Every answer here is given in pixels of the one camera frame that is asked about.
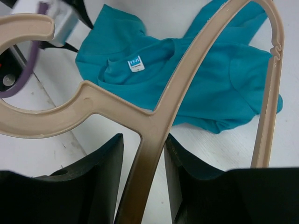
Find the teal t shirt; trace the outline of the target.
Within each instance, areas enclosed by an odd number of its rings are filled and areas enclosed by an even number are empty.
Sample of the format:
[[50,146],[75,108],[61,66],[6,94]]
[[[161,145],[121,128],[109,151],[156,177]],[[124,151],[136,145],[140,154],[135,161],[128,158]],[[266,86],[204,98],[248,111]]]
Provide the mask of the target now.
[[[154,110],[181,57],[222,4],[205,5],[182,38],[162,40],[147,35],[137,16],[104,5],[77,54],[78,70],[84,80]],[[197,70],[175,125],[220,133],[260,114],[271,54],[249,43],[266,19],[250,2],[230,21]]]

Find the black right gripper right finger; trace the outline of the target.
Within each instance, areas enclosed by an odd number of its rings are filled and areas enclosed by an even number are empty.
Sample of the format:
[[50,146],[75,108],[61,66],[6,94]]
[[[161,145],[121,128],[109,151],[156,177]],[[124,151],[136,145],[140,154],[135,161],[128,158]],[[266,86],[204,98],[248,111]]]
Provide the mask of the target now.
[[222,171],[187,151],[174,137],[164,158],[174,224],[296,224],[298,168]]

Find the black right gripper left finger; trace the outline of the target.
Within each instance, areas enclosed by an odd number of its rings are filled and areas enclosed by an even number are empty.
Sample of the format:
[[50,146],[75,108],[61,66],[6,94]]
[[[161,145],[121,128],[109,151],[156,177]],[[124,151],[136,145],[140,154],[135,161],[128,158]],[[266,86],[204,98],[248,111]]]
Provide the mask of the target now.
[[51,175],[0,173],[3,224],[111,224],[123,162],[123,135]]

